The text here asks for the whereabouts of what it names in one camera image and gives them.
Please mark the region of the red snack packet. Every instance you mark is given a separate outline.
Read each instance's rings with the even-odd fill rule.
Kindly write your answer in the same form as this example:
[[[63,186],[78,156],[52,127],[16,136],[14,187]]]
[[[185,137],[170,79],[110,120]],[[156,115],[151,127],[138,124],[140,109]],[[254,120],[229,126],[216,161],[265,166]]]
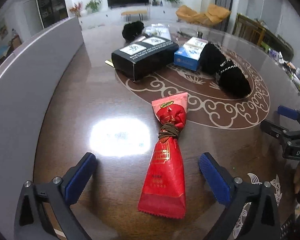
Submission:
[[[161,124],[138,210],[155,216],[182,219],[186,213],[185,175],[178,138],[186,125],[188,93],[152,101]]]

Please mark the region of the black printed box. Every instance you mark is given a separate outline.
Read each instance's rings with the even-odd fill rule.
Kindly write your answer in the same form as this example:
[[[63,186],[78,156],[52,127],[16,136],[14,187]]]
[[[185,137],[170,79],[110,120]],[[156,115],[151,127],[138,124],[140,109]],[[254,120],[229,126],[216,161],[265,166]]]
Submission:
[[[135,41],[111,54],[114,68],[132,81],[139,81],[174,61],[177,43],[152,36]]]

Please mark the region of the black beaded cloth pouch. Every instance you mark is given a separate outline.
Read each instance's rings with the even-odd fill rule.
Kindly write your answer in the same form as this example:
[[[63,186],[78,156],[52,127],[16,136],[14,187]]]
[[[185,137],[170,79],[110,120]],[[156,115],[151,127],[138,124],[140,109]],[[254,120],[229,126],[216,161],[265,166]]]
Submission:
[[[241,69],[225,57],[219,45],[208,42],[198,62],[201,71],[213,76],[217,85],[229,96],[241,99],[251,93],[249,81]]]

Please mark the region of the wooden side table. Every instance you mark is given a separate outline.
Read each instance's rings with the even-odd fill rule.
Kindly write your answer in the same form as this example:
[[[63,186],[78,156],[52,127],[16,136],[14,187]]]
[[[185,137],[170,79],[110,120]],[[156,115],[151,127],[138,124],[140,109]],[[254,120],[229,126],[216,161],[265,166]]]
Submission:
[[[274,35],[258,21],[252,20],[242,14],[237,14],[232,34],[261,47],[265,52],[269,48],[281,52],[283,59],[286,61],[291,61],[294,57],[292,46],[281,36]]]

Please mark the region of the blue white box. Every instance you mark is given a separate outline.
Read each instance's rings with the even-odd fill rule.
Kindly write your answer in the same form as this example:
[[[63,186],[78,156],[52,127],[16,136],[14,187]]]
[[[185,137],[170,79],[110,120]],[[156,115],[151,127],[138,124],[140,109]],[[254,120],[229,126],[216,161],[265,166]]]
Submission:
[[[191,71],[197,71],[200,55],[207,44],[208,41],[205,39],[190,38],[174,53],[174,64]]]

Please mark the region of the white storage bin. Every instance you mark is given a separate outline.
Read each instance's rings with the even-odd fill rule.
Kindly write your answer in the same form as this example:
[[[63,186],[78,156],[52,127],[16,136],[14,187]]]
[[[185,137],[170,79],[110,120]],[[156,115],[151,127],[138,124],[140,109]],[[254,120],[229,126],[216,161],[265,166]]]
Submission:
[[[14,237],[22,185],[33,178],[46,110],[84,40],[75,17],[42,30],[0,65],[0,233]]]

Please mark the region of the orange lounge chair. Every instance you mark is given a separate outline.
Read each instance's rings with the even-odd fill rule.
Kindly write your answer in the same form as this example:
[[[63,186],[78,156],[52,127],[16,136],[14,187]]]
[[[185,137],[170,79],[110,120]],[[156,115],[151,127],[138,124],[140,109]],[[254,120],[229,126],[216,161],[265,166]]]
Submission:
[[[175,14],[180,21],[205,27],[213,27],[227,19],[230,16],[231,11],[215,4],[209,4],[206,12],[196,12],[187,6],[182,5]]]

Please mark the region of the clear plastic packet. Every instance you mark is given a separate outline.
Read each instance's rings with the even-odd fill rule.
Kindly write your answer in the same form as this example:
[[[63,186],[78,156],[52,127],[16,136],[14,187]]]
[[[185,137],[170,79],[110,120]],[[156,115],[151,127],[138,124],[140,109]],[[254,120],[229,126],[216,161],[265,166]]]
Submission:
[[[151,24],[149,26],[146,26],[143,29],[143,33],[148,36],[163,37],[167,40],[171,40],[171,35],[168,27],[166,27],[166,25],[161,23],[156,23],[156,24]]]

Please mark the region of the black fluffy scrunchie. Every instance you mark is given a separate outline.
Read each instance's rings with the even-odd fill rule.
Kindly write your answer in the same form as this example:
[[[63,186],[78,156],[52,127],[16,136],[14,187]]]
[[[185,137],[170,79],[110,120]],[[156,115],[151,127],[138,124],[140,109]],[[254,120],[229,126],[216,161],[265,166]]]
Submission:
[[[143,29],[144,24],[141,21],[127,23],[123,27],[122,37],[126,42],[131,42],[142,33]]]

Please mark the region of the small wooden bench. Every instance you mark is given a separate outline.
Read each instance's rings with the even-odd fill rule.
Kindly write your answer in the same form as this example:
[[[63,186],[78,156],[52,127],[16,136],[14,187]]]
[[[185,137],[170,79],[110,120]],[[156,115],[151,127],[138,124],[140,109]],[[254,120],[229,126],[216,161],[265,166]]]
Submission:
[[[127,22],[130,22],[132,19],[132,16],[137,15],[139,17],[140,21],[143,21],[143,16],[148,14],[148,10],[146,9],[139,9],[139,10],[129,10],[129,11],[123,11],[121,12],[121,16],[124,16],[126,18]]]

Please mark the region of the white tv cabinet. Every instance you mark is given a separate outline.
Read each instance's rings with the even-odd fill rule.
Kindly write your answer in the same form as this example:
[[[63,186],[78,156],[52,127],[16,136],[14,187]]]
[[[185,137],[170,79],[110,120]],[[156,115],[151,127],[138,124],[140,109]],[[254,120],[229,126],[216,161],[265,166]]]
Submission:
[[[83,11],[78,20],[83,30],[135,21],[152,23],[177,22],[178,16],[176,15],[176,11],[177,8],[171,5],[168,7],[132,6],[91,13]]]

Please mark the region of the red flower vase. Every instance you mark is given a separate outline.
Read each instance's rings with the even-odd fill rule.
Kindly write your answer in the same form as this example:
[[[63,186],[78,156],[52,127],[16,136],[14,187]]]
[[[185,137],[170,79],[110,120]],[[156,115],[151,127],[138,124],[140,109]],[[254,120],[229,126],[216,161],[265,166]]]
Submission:
[[[82,6],[83,6],[82,2],[74,3],[74,5],[69,9],[69,11],[77,18],[79,18],[81,17]]]

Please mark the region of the green potted plant left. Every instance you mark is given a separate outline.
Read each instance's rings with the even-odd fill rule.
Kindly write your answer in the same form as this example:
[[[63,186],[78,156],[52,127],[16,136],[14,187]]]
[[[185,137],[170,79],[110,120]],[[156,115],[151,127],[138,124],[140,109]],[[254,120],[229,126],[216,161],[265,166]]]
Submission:
[[[98,12],[102,5],[102,0],[90,0],[86,6],[85,10],[90,13]]]

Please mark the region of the dark glass display cabinet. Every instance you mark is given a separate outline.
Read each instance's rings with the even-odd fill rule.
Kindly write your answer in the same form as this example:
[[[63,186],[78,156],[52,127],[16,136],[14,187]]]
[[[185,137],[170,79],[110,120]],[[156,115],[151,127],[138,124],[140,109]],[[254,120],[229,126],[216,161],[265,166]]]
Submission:
[[[65,0],[37,0],[37,5],[44,28],[68,17]]]

